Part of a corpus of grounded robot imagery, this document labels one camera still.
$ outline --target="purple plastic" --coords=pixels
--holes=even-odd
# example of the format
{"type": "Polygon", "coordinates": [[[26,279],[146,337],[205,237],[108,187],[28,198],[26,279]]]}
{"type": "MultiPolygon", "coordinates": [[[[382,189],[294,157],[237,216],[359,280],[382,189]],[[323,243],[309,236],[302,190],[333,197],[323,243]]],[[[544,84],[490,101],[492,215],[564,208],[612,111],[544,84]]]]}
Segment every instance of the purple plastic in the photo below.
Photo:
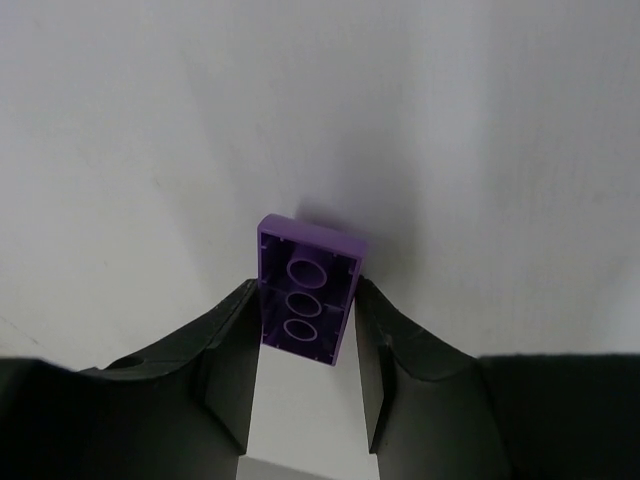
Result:
{"type": "Polygon", "coordinates": [[[266,216],[258,225],[262,343],[335,365],[367,244],[266,216]]]}

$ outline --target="circular tube inside brick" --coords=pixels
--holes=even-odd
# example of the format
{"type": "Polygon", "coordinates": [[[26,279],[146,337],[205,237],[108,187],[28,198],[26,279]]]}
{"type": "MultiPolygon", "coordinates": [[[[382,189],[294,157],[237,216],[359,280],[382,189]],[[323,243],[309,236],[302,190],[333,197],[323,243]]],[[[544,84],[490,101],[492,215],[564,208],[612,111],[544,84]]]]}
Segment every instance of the circular tube inside brick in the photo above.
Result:
{"type": "Polygon", "coordinates": [[[320,288],[327,283],[331,254],[317,248],[297,245],[287,264],[287,274],[305,288],[320,288]]]}
{"type": "Polygon", "coordinates": [[[284,322],[284,331],[291,338],[301,342],[313,342],[318,338],[318,331],[313,325],[299,318],[291,318],[284,322]]]}
{"type": "Polygon", "coordinates": [[[289,310],[301,317],[312,318],[322,313],[320,302],[308,293],[291,292],[284,301],[289,310]]]}

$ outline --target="round hole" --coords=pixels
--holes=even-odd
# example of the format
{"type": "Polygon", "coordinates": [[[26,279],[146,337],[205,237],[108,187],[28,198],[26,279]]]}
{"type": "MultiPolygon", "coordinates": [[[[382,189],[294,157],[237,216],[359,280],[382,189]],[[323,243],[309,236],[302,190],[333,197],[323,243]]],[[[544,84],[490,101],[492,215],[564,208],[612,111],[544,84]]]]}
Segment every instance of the round hole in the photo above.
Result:
{"type": "Polygon", "coordinates": [[[327,273],[311,260],[291,260],[287,265],[291,280],[305,288],[320,288],[327,283],[327,273]]]}
{"type": "Polygon", "coordinates": [[[107,368],[105,368],[105,370],[117,370],[119,368],[137,367],[138,365],[142,365],[143,362],[144,358],[130,355],[128,357],[119,358],[107,368]]]}
{"type": "Polygon", "coordinates": [[[313,328],[313,325],[298,318],[292,318],[284,322],[284,331],[290,337],[301,342],[313,342],[318,338],[318,332],[313,328]]]}
{"type": "Polygon", "coordinates": [[[293,292],[287,295],[285,303],[289,310],[301,317],[317,317],[322,311],[320,302],[308,293],[293,292]]]}

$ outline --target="purple block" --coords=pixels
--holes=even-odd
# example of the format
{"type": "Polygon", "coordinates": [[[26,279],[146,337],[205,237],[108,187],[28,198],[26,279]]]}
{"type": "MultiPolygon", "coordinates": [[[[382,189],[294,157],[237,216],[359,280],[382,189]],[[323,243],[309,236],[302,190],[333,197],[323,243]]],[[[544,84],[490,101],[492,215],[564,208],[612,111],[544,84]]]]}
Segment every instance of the purple block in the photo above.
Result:
{"type": "Polygon", "coordinates": [[[262,343],[335,365],[367,243],[280,215],[258,225],[262,343]]]}

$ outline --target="white surface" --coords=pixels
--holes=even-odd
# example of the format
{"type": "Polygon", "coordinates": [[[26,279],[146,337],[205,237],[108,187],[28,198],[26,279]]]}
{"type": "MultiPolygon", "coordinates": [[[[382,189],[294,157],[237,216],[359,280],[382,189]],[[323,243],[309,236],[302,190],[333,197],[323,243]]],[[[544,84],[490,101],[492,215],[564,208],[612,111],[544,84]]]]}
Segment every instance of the white surface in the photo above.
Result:
{"type": "MultiPolygon", "coordinates": [[[[635,0],[3,3],[0,353],[105,365],[169,333],[255,275],[269,212],[365,235],[468,352],[640,350],[638,25],[635,0]]],[[[336,411],[292,393],[287,431],[326,434],[289,445],[260,406],[252,449],[325,475],[334,432],[331,475],[367,478],[354,367],[329,388],[265,353],[257,398],[336,411]]]]}

